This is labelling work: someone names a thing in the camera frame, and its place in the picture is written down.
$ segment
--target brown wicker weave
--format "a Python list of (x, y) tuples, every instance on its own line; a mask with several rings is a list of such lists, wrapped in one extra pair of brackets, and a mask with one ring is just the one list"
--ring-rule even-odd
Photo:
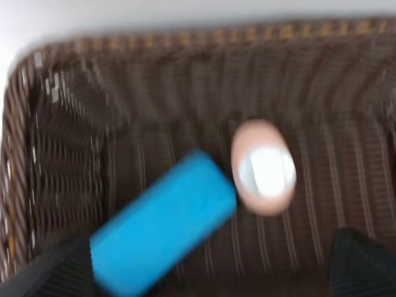
[(394, 19), (122, 33), (34, 51), (4, 100), (1, 279), (89, 235), (191, 150), (231, 176), (233, 132), (265, 118), (296, 162), (291, 207), (263, 218), (240, 205), (157, 292), (323, 296), (338, 227), (396, 251), (395, 69)]

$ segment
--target egg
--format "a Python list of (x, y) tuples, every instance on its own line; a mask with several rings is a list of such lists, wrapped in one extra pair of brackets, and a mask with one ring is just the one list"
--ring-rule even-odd
[(264, 120), (250, 120), (235, 132), (231, 165), (245, 206), (264, 216), (282, 213), (290, 205), (296, 168), (279, 130)]

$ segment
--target blue rectangular object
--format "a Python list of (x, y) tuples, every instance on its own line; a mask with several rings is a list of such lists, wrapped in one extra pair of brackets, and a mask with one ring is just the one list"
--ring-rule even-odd
[(230, 181), (193, 153), (91, 238), (97, 282), (117, 296), (144, 294), (235, 208)]

